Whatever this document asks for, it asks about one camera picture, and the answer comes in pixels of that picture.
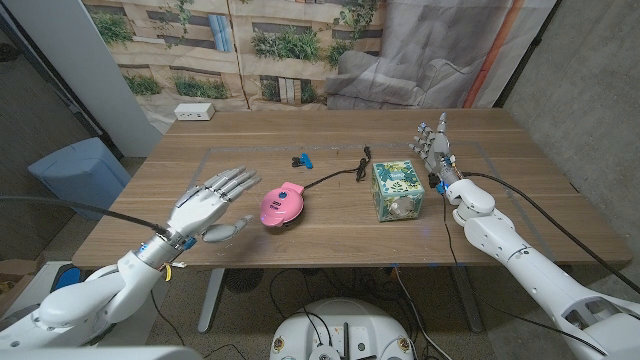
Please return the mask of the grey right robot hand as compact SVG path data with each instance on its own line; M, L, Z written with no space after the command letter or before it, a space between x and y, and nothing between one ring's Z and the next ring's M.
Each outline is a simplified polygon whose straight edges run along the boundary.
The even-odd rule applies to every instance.
M445 112L440 115L435 130L422 122L418 126L419 135L415 136L414 142L409 144L409 148L423 161L428 173L437 176L443 187L448 187L462 178L454 169L446 125Z

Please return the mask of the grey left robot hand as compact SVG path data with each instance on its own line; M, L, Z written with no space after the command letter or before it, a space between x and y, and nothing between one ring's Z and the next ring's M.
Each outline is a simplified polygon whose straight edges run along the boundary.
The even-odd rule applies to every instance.
M171 240L201 235L205 242L223 242L234 237L253 218L246 215L233 225L217 224L232 202L261 181L255 170L240 166L221 172L189 189L176 202L167 220Z

